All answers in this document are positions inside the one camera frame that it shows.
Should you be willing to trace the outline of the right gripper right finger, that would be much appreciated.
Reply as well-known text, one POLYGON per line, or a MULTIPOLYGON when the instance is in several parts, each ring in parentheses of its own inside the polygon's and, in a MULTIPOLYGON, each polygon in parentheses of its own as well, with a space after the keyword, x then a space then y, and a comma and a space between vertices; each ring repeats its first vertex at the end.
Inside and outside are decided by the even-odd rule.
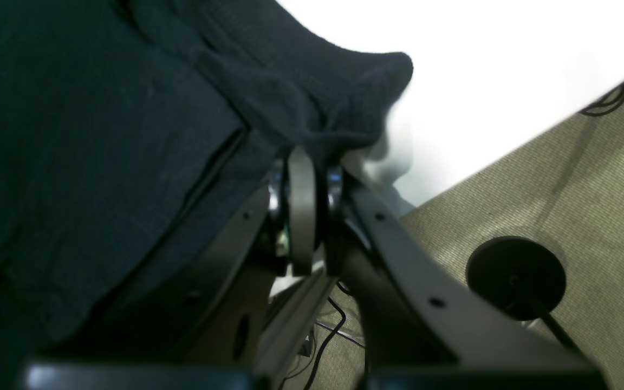
POLYGON ((361 309, 359 389, 604 389, 582 354, 511 321, 431 259, 368 187, 327 168, 327 267, 361 309))

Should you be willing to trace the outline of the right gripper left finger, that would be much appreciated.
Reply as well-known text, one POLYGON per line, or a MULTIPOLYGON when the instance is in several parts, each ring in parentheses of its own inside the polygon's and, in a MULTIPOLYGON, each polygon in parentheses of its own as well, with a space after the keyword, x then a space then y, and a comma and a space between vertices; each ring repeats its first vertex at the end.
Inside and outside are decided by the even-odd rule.
POLYGON ((310 276, 314 164, 276 160, 268 177, 195 260, 47 359, 48 389, 275 389, 309 330, 303 284, 268 316, 275 279, 310 276))

